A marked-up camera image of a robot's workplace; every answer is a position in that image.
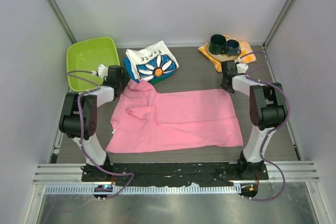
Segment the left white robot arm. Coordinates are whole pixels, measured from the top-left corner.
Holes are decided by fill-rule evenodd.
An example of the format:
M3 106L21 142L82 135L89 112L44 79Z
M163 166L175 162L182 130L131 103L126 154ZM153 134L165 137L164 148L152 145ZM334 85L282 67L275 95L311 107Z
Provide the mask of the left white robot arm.
M121 66L99 65L96 71L71 70L67 76L93 85L93 89L68 92L65 96L59 130L72 139L86 158L86 166L94 168L93 174L105 182L112 174L108 154L96 135L98 107L110 103L121 94L130 80Z

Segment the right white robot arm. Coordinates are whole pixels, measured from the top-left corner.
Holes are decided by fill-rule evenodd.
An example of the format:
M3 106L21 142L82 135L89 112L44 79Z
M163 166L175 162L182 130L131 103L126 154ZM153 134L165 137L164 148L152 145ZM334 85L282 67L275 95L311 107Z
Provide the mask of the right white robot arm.
M287 99L280 83L268 83L239 73L235 61L224 61L220 87L229 93L240 92L249 97L249 117L253 128L237 161L237 173L250 179L261 172L264 152L278 128L288 119Z

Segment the dark blue mug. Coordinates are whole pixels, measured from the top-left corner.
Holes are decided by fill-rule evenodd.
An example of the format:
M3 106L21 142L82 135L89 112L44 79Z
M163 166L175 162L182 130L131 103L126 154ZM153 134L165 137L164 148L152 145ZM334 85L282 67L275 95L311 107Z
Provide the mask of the dark blue mug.
M237 40L230 39L226 42L226 55L239 56L241 54L240 43Z

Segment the dark green mug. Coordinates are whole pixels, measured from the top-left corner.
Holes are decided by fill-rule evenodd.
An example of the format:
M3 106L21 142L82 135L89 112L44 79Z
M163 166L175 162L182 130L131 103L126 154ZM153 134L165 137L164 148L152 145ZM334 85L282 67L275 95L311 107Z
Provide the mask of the dark green mug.
M221 34L212 35L210 38L208 51L213 55L225 54L226 49L226 38Z

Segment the pink t shirt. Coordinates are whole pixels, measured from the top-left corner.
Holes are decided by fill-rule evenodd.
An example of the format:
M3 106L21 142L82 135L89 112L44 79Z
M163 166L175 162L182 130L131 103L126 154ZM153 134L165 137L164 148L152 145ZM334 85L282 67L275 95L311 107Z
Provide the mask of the pink t shirt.
M130 80L110 123L108 153L243 145L233 102L222 89L158 93L146 81Z

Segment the lime green plastic tub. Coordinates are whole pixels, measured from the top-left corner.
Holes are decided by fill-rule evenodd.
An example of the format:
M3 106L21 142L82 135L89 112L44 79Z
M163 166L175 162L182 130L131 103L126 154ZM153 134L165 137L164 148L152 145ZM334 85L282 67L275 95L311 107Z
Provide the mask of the lime green plastic tub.
M102 85L104 80L93 75L99 65L119 66L120 59L114 40L110 37L98 37L71 45L67 50L67 71L72 74Z

